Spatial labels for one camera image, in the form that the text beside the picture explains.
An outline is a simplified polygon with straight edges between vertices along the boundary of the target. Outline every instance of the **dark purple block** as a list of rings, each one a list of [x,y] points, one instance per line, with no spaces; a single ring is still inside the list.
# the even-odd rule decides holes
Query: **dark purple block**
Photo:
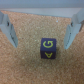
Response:
[[[55,59],[56,58],[56,39],[42,38],[40,53],[41,53],[41,58]]]

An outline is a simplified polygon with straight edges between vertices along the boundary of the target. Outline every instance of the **cube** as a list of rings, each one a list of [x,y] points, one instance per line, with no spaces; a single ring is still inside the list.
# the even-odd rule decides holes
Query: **cube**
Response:
[[[41,54],[41,58],[55,59],[56,58],[56,39],[42,38],[40,54]]]

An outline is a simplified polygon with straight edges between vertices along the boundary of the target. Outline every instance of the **cube top face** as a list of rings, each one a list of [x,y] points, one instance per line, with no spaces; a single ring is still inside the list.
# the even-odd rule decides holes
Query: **cube top face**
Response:
[[[42,38],[41,39],[41,51],[56,52],[56,39],[54,39],[54,38]]]

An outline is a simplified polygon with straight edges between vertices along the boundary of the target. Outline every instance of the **cork surface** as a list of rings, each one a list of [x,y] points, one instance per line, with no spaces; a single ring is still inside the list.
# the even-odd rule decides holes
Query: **cork surface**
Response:
[[[0,84],[84,84],[84,28],[64,50],[71,19],[2,12],[14,25],[18,47],[0,31]],[[56,59],[41,59],[41,38],[56,38]]]

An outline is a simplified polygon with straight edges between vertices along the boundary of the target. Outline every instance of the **brown speckled surface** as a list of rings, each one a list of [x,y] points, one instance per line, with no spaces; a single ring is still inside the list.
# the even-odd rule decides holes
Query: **brown speckled surface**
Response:
[[[0,84],[84,84],[84,28],[64,50],[71,19],[2,12],[13,23],[19,45],[14,48],[0,31]],[[55,60],[41,59],[42,37],[57,39]]]

